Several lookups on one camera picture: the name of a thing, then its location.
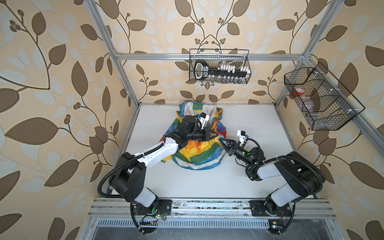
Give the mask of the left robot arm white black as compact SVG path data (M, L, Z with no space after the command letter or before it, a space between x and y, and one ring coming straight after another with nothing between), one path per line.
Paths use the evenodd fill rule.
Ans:
M97 192L100 197L124 199L140 204L149 211L158 208L159 197L145 188L146 171L163 159L178 153L190 141L208 142L219 133L208 127L210 116L204 113L185 116L181 123L152 148L134 155L122 154L118 165L100 181Z

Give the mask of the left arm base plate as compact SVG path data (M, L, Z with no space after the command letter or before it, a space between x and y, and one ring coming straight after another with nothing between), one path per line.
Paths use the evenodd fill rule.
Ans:
M134 202L131 203L133 211L139 216L163 216L169 215L172 211L173 201L170 199L156 199L150 207L144 207L143 205Z

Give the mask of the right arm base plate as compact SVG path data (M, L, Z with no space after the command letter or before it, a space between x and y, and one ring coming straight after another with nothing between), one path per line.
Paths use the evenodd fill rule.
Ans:
M249 201L253 217L290 217L292 208L289 204L279 207L272 200Z

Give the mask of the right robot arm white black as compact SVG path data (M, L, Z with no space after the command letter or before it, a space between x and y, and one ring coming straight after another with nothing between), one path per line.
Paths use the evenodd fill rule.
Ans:
M297 152L267 160L258 142L247 138L243 142L219 139L229 156L242 161L245 173L251 181L263 181L283 177L285 183L266 197L264 208L267 214L275 216L290 203L294 204L323 189L324 173Z

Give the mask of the rainbow coloured jacket white lining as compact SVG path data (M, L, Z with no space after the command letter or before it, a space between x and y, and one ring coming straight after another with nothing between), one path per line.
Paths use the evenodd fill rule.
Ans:
M219 136L208 142L189 141L188 145L179 152L163 159L163 163L172 160L178 166L188 170L209 170L220 165L225 151L219 143L219 138L227 136L226 127L221 122L223 109L214 105L186 101L180 105L177 117L166 134L175 130L185 116L197 116L202 113L210 117L206 126L219 133Z

